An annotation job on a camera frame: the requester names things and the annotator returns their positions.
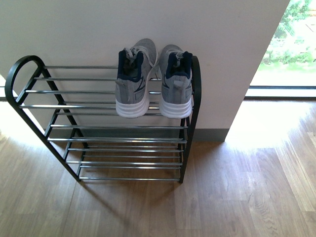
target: hardwood floorboard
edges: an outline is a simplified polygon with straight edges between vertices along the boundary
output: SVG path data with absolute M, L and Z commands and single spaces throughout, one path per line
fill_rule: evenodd
M 258 237 L 285 237 L 265 180 L 260 172 L 246 173 L 248 206 Z
M 177 237 L 202 237 L 200 230 L 177 230 Z
M 150 183 L 150 234 L 147 236 L 176 237 L 176 201 L 174 184 Z
M 198 184 L 196 179 L 195 159 L 198 151 L 192 148 L 189 157 L 184 183 L 175 184 L 175 220 L 178 230 L 200 230 L 200 207 Z
M 316 212 L 303 211 L 303 216 L 311 233 L 311 236 L 316 236 Z
M 316 102 L 243 102 L 225 143 L 193 142 L 181 185 L 77 183 L 0 109 L 0 237 L 316 236 Z
M 276 153 L 301 211 L 316 211 L 316 189 L 290 141 Z

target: shoe rack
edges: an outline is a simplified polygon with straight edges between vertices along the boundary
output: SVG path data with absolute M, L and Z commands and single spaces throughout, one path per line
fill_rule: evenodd
M 19 74 L 23 70 L 30 71 L 29 64 L 34 66 L 32 76 L 22 83 Z M 91 70 L 100 73 L 97 77 L 89 76 Z M 99 86 L 87 86 L 109 83 L 114 88 L 115 77 L 102 77 L 105 70 L 115 75 L 117 67 L 46 66 L 37 56 L 25 56 L 12 66 L 5 95 L 19 116 L 78 182 L 165 180 L 182 183 L 201 102 L 198 58 L 193 56 L 192 60 L 194 105 L 191 115 L 183 119 L 165 118 L 159 113 L 159 90 L 149 91 L 151 102 L 144 116 L 119 117 L 115 111 L 115 92 L 106 90 L 110 86 L 103 87 L 104 90 Z M 83 90 L 78 90 L 80 84 L 84 85 Z M 149 84 L 161 88 L 161 79 L 156 75 Z M 13 91 L 18 93 L 16 87 L 22 88 L 17 97 L 13 95 Z

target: shoe sole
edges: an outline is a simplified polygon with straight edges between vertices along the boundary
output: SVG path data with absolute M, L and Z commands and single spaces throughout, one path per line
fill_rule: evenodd
M 159 56 L 156 50 L 156 61 L 155 61 L 154 66 L 150 69 L 147 75 L 145 94 L 144 94 L 143 99 L 140 102 L 136 104 L 123 104 L 117 101 L 117 99 L 115 99 L 116 111 L 119 116 L 132 119 L 132 118 L 140 117 L 147 112 L 148 107 L 149 107 L 148 81 L 152 77 L 153 72 L 157 70 L 158 59 L 159 59 Z
M 192 112 L 191 98 L 185 104 L 171 104 L 165 102 L 162 95 L 160 95 L 159 110 L 161 114 L 170 119 L 184 119 Z

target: metal rod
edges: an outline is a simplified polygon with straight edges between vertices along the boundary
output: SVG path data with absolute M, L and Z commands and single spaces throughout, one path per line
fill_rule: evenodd
M 81 126 L 81 125 L 59 125 L 52 124 L 51 127 L 57 129 L 104 129 L 104 128 L 113 128 L 113 129 L 186 129 L 187 126 Z
M 109 161 L 67 161 L 67 164 L 103 164 L 103 165 L 175 165 L 181 166 L 182 163 L 170 163 L 170 162 L 109 162 Z
M 161 91 L 149 91 L 149 94 L 151 94 L 151 95 L 160 95 Z
M 167 138 L 48 138 L 49 142 L 143 142 L 143 143 L 186 143 L 186 140 Z
M 44 66 L 45 69 L 118 69 L 118 66 Z
M 116 78 L 34 78 L 45 81 L 115 81 Z
M 180 167 L 150 167 L 150 166 L 92 166 L 82 165 L 83 168 L 102 168 L 102 169 L 180 169 Z
M 65 101 L 65 104 L 115 104 L 115 101 Z
M 57 113 L 58 115 L 66 115 L 66 116 L 73 116 L 73 115 L 85 115 L 85 116 L 117 116 L 118 114 L 116 113 L 71 113 L 71 112 L 59 112 Z M 162 114 L 149 114 L 146 113 L 143 116 L 162 116 Z
M 137 181 L 178 181 L 180 179 L 159 179 L 159 178 L 153 178 L 153 179 L 149 179 L 149 178 L 107 178 L 107 177 L 79 177 L 80 180 L 137 180 Z
M 73 152 L 161 152 L 161 153 L 174 153 L 183 152 L 183 150 L 134 150 L 134 149 L 91 149 L 91 148 L 69 148 L 68 151 Z
M 89 148 L 108 148 L 108 147 L 116 147 L 116 148 L 178 148 L 176 146 L 89 146 Z
M 149 159 L 175 159 L 175 158 L 180 158 L 178 156 L 173 156 L 173 157 L 161 157 L 161 156 L 104 156 L 104 155 L 84 155 L 84 157 L 87 158 L 149 158 Z
M 107 94 L 112 95 L 115 94 L 115 91 L 89 91 L 89 90 L 26 90 L 25 93 L 29 94 Z
M 60 109 L 60 110 L 115 110 L 115 107 L 81 106 L 81 105 L 21 105 L 21 109 Z

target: gray sneaker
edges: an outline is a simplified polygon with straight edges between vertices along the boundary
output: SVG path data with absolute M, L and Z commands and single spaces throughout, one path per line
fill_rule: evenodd
M 172 119 L 186 118 L 192 111 L 192 54 L 175 45 L 166 46 L 160 55 L 162 77 L 159 109 Z
M 147 81 L 158 68 L 158 53 L 150 39 L 138 41 L 118 54 L 116 111 L 125 118 L 144 115 L 149 106 Z

